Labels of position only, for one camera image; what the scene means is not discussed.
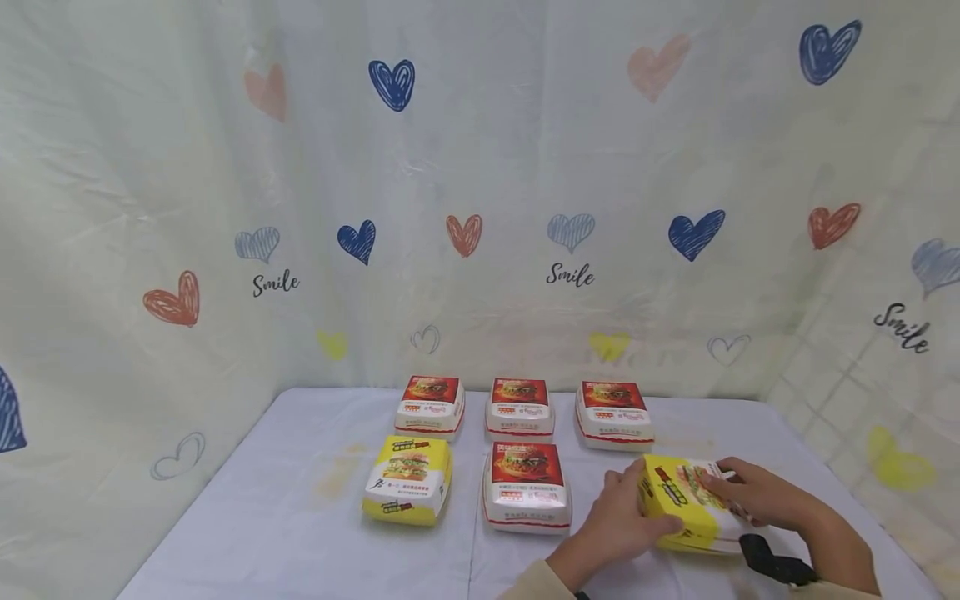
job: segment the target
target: burger box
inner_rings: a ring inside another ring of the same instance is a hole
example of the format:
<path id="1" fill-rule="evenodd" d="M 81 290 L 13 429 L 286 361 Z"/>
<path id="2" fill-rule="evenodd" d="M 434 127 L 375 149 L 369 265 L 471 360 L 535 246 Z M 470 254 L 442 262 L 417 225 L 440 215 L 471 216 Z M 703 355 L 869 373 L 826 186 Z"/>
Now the burger box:
<path id="1" fill-rule="evenodd" d="M 493 529 L 546 535 L 570 531 L 570 490 L 553 444 L 494 442 L 482 494 L 484 518 Z"/>
<path id="2" fill-rule="evenodd" d="M 414 375 L 396 409 L 398 435 L 452 441 L 464 419 L 464 386 L 457 377 Z"/>
<path id="3" fill-rule="evenodd" d="M 367 480 L 363 512 L 371 517 L 431 527 L 450 490 L 453 454 L 445 440 L 390 436 Z"/>
<path id="4" fill-rule="evenodd" d="M 666 550 L 701 554 L 740 554 L 740 536 L 756 533 L 750 517 L 703 486 L 702 476 L 722 477 L 716 463 L 646 455 L 640 501 L 647 516 L 675 515 L 684 520 L 678 534 L 661 538 Z"/>
<path id="5" fill-rule="evenodd" d="M 546 381 L 493 380 L 487 406 L 487 433 L 495 442 L 553 442 L 554 413 Z"/>
<path id="6" fill-rule="evenodd" d="M 653 446 L 654 426 L 635 383 L 582 381 L 574 412 L 588 447 L 649 452 Z"/>

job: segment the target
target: orange heart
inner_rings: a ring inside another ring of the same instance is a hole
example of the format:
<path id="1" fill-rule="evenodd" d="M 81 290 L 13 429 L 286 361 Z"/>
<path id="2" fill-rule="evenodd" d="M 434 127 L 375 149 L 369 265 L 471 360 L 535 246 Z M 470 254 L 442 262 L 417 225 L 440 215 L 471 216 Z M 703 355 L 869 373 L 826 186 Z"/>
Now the orange heart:
<path id="1" fill-rule="evenodd" d="M 483 232 L 483 219 L 480 215 L 472 215 L 467 219 L 465 227 L 460 226 L 460 221 L 450 215 L 446 218 L 446 232 L 450 234 L 450 241 L 453 247 L 463 258 L 467 258 L 477 249 L 480 243 L 480 233 Z"/>
<path id="2" fill-rule="evenodd" d="M 287 118 L 287 86 L 283 67 L 274 64 L 270 67 L 267 79 L 263 79 L 256 71 L 247 69 L 243 74 L 243 83 L 247 88 L 247 97 L 253 105 L 283 123 Z"/>
<path id="3" fill-rule="evenodd" d="M 683 34 L 666 42 L 659 54 L 646 46 L 640 48 L 627 62 L 630 81 L 644 98 L 656 102 L 677 74 L 689 51 L 690 38 Z"/>
<path id="4" fill-rule="evenodd" d="M 192 327 L 200 318 L 200 283 L 192 271 L 180 274 L 180 288 L 174 296 L 166 290 L 150 290 L 143 295 L 147 312 L 161 321 Z"/>
<path id="5" fill-rule="evenodd" d="M 857 203 L 841 206 L 832 215 L 822 206 L 811 210 L 806 220 L 806 229 L 813 241 L 813 247 L 822 250 L 846 235 L 859 216 L 860 204 Z"/>

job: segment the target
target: hand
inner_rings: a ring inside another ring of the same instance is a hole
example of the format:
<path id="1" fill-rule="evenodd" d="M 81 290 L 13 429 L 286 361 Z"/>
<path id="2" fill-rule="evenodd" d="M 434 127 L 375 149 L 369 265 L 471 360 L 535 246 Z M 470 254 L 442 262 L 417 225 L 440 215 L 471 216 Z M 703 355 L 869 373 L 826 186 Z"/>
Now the hand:
<path id="1" fill-rule="evenodd" d="M 640 458 L 622 473 L 607 471 L 583 527 L 546 560 L 571 592 L 608 564 L 636 558 L 663 536 L 683 530 L 679 517 L 647 518 L 640 511 L 638 484 L 645 465 Z"/>
<path id="2" fill-rule="evenodd" d="M 754 519 L 754 525 L 774 525 L 802 532 L 832 512 L 816 496 L 763 467 L 738 458 L 725 458 L 717 461 L 717 465 L 735 475 L 728 480 L 707 475 L 703 478 L 704 486 L 721 498 L 739 504 Z"/>
<path id="3" fill-rule="evenodd" d="M 799 533 L 813 570 L 824 581 L 880 595 L 870 546 L 833 509 L 763 467 L 738 458 L 726 458 L 717 465 L 736 475 L 729 480 L 704 477 L 708 490 L 739 504 L 755 524 Z"/>

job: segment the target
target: outlined heart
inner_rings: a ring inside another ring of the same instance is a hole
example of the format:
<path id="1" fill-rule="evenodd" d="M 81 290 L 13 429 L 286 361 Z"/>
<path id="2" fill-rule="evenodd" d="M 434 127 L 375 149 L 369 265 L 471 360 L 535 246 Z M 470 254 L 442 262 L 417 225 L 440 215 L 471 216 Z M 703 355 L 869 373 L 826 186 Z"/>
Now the outlined heart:
<path id="1" fill-rule="evenodd" d="M 347 334 L 343 331 L 329 334 L 322 329 L 317 329 L 317 342 L 324 349 L 330 360 L 343 360 L 347 356 L 348 344 Z"/>
<path id="2" fill-rule="evenodd" d="M 593 233 L 596 224 L 596 219 L 591 214 L 583 213 L 569 218 L 566 215 L 554 215 L 546 226 L 546 236 L 573 254 L 580 242 Z"/>
<path id="3" fill-rule="evenodd" d="M 0 454 L 27 446 L 20 421 L 20 401 L 13 389 L 13 382 L 0 367 Z"/>
<path id="4" fill-rule="evenodd" d="M 204 434 L 194 431 L 180 441 L 173 456 L 164 456 L 150 467 L 150 476 L 157 481 L 166 481 L 183 475 L 200 462 L 205 449 Z"/>
<path id="5" fill-rule="evenodd" d="M 446 218 L 446 232 L 453 242 L 453 247 L 463 258 L 467 258 L 477 249 L 480 243 L 480 234 L 483 233 L 483 219 L 480 215 L 471 215 L 467 218 L 465 226 L 460 225 L 456 217 L 450 215 Z"/>
<path id="6" fill-rule="evenodd" d="M 410 344 L 421 352 L 433 354 L 440 347 L 440 330 L 430 324 L 420 331 L 414 331 L 410 334 Z"/>
<path id="7" fill-rule="evenodd" d="M 733 338 L 732 342 L 723 338 L 712 338 L 707 342 L 707 351 L 713 357 L 713 360 L 724 367 L 729 367 L 736 362 L 737 358 L 740 358 L 740 354 L 743 354 L 743 351 L 747 349 L 751 340 L 752 338 L 746 334 L 738 335 Z"/>
<path id="8" fill-rule="evenodd" d="M 806 230 L 813 248 L 822 250 L 847 234 L 860 216 L 860 204 L 844 204 L 832 215 L 829 209 L 817 206 L 810 211 Z"/>
<path id="9" fill-rule="evenodd" d="M 727 213 L 723 210 L 707 213 L 697 225 L 693 225 L 693 222 L 683 215 L 675 217 L 670 224 L 670 230 L 667 231 L 670 244 L 684 258 L 693 262 L 717 234 L 726 218 Z"/>
<path id="10" fill-rule="evenodd" d="M 935 290 L 960 281 L 960 248 L 944 248 L 944 240 L 923 242 L 910 259 L 913 274 L 924 287 L 924 300 Z"/>
<path id="11" fill-rule="evenodd" d="M 860 39 L 863 24 L 854 20 L 830 35 L 826 25 L 811 25 L 800 36 L 800 70 L 813 85 L 823 85 L 840 71 Z"/>
<path id="12" fill-rule="evenodd" d="M 260 228 L 253 233 L 240 231 L 233 240 L 233 247 L 237 256 L 241 258 L 255 258 L 270 264 L 270 255 L 280 243 L 280 230 L 277 228 Z"/>
<path id="13" fill-rule="evenodd" d="M 403 112 L 414 95 L 417 69 L 409 60 L 401 60 L 391 69 L 382 60 L 371 60 L 367 67 L 373 88 L 384 104 L 394 112 Z"/>
<path id="14" fill-rule="evenodd" d="M 143 305 L 161 321 L 192 327 L 200 318 L 200 282 L 192 271 L 184 271 L 176 296 L 166 290 L 151 290 L 143 295 Z"/>
<path id="15" fill-rule="evenodd" d="M 919 492 L 937 481 L 937 470 L 919 454 L 903 452 L 888 429 L 877 425 L 867 438 L 870 467 L 878 482 L 891 490 Z"/>
<path id="16" fill-rule="evenodd" d="M 590 347 L 600 357 L 601 362 L 616 362 L 618 358 L 623 356 L 632 341 L 630 334 L 623 331 L 613 335 L 597 331 L 590 334 Z"/>
<path id="17" fill-rule="evenodd" d="M 655 103 L 684 64 L 689 51 L 690 38 L 684 34 L 666 42 L 659 54 L 646 46 L 638 49 L 627 61 L 630 81 L 644 98 Z"/>
<path id="18" fill-rule="evenodd" d="M 340 243 L 340 247 L 367 266 L 370 266 L 370 253 L 373 251 L 375 239 L 376 227 L 370 219 L 360 225 L 359 231 L 349 225 L 344 225 L 337 231 L 337 242 Z"/>
<path id="19" fill-rule="evenodd" d="M 243 74 L 243 84 L 250 102 L 280 123 L 287 118 L 287 83 L 283 67 L 274 64 L 266 79 L 251 69 Z"/>

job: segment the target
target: sleeve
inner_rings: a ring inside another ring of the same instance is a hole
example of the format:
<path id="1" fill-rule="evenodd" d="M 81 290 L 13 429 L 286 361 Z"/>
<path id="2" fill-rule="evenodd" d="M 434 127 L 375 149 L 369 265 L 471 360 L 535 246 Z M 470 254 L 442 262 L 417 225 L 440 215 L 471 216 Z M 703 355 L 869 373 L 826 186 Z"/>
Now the sleeve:
<path id="1" fill-rule="evenodd" d="M 499 600 L 575 600 L 575 597 L 547 563 L 536 561 Z"/>
<path id="2" fill-rule="evenodd" d="M 841 588 L 836 584 L 821 581 L 801 588 L 793 588 L 791 597 L 807 600 L 879 600 L 879 596 L 857 591 L 856 589 Z"/>

